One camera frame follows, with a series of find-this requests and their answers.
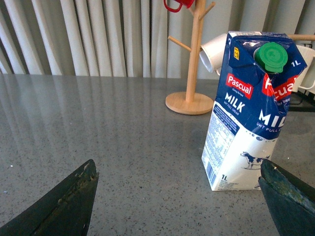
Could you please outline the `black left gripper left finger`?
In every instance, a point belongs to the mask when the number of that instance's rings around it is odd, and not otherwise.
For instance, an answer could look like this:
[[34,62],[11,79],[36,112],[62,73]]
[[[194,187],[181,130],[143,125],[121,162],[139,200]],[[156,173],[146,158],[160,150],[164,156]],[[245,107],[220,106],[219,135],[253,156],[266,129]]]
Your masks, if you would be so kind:
[[99,173],[90,159],[28,209],[3,225],[2,236],[85,236]]

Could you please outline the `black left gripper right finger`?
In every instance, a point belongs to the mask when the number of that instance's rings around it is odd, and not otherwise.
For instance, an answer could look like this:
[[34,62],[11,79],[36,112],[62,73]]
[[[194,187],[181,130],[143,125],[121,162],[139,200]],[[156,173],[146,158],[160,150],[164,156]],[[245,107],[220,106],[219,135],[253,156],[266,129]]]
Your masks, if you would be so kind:
[[270,160],[263,160],[258,183],[281,236],[315,234],[315,189]]

